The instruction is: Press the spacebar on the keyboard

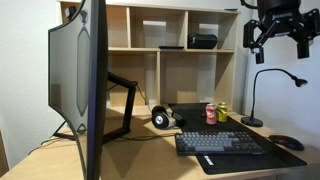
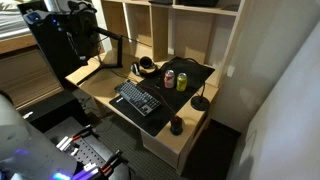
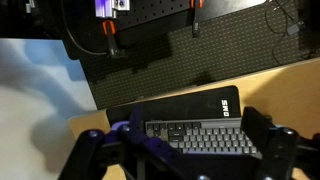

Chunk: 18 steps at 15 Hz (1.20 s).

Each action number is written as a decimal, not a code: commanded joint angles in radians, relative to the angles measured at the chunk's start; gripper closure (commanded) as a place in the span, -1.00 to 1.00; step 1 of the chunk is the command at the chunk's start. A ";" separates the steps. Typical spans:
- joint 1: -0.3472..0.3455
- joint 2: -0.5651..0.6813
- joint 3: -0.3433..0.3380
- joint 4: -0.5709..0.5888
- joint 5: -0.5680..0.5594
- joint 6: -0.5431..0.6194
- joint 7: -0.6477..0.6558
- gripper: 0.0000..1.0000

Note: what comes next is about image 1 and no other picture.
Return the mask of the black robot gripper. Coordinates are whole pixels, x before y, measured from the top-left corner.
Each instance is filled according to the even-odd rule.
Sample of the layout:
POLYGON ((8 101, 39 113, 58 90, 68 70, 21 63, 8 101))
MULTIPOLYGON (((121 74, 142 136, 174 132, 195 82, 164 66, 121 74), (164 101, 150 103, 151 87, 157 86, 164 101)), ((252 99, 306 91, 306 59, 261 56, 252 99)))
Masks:
POLYGON ((255 48, 257 64, 264 63, 263 44, 278 36, 289 36, 297 42, 299 59, 309 57, 309 42, 320 35, 317 8, 301 13, 301 0, 257 0, 256 6, 242 0, 242 5, 258 11, 258 20, 248 21, 243 34, 243 46, 255 48))

